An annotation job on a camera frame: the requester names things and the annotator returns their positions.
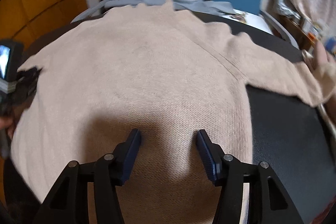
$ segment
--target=metal pin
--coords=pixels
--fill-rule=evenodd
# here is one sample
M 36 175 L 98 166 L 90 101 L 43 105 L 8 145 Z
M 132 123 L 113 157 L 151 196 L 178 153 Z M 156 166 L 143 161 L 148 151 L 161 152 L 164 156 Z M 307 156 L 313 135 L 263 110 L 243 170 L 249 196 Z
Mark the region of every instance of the metal pin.
M 68 163 L 69 167 L 75 167 L 77 165 L 77 162 L 75 160 L 72 160 Z
M 269 167 L 269 164 L 268 164 L 266 161 L 262 161 L 262 162 L 260 163 L 260 166 L 266 169 L 266 168 Z
M 224 155 L 224 160 L 231 161 L 231 160 L 233 160 L 233 156 L 230 155 L 230 154 L 225 154 Z
M 104 159 L 105 159 L 105 160 L 113 160 L 113 158 L 114 158 L 114 155 L 113 155 L 113 154 L 106 154 L 106 155 L 104 156 Z

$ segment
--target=beige sweater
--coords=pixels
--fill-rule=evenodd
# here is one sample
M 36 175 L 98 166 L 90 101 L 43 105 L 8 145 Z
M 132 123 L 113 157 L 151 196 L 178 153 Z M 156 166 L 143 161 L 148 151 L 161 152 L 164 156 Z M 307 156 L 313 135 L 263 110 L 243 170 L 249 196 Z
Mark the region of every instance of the beige sweater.
M 12 143 L 18 171 L 43 201 L 70 160 L 95 161 L 139 128 L 131 178 L 117 189 L 130 224 L 212 222 L 220 189 L 207 180 L 193 137 L 204 128 L 251 163 L 246 84 L 315 107 L 336 80 L 334 67 L 312 75 L 226 24 L 174 12 L 171 2 L 83 22 L 23 67 L 34 65 L 43 67 L 38 91 Z

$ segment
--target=lit screen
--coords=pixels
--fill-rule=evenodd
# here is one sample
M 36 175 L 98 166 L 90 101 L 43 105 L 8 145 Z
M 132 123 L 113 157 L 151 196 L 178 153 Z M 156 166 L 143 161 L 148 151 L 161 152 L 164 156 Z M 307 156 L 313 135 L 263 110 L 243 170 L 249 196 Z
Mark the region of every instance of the lit screen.
M 0 45 L 0 73 L 2 79 L 4 79 L 6 75 L 6 69 L 10 51 L 11 49 L 9 47 Z

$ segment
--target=sweater sleeve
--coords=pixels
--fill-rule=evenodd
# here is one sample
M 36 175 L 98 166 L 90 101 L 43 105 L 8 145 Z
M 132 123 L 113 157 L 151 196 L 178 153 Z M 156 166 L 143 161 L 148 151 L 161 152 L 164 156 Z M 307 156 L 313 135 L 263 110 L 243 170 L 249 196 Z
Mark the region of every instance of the sweater sleeve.
M 336 87 L 336 66 L 327 63 L 312 73 L 304 62 L 291 63 L 252 42 L 246 33 L 232 38 L 226 53 L 245 83 L 288 96 L 316 107 L 325 103 Z

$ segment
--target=black table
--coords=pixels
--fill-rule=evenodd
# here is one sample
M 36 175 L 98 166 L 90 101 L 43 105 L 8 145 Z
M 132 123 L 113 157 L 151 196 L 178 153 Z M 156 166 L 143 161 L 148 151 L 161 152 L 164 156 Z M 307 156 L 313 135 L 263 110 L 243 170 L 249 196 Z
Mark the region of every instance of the black table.
M 302 61 L 291 44 L 240 22 L 195 13 L 204 22 L 225 22 L 233 34 L 246 32 L 257 45 L 287 58 Z M 37 53 L 80 22 L 69 24 L 36 40 L 25 52 Z M 269 162 L 287 189 L 304 223 L 310 223 L 336 195 L 336 172 L 328 145 L 329 132 L 316 109 L 298 98 L 247 86 L 253 128 L 253 163 Z M 5 163 L 4 187 L 7 204 L 36 200 L 10 161 Z

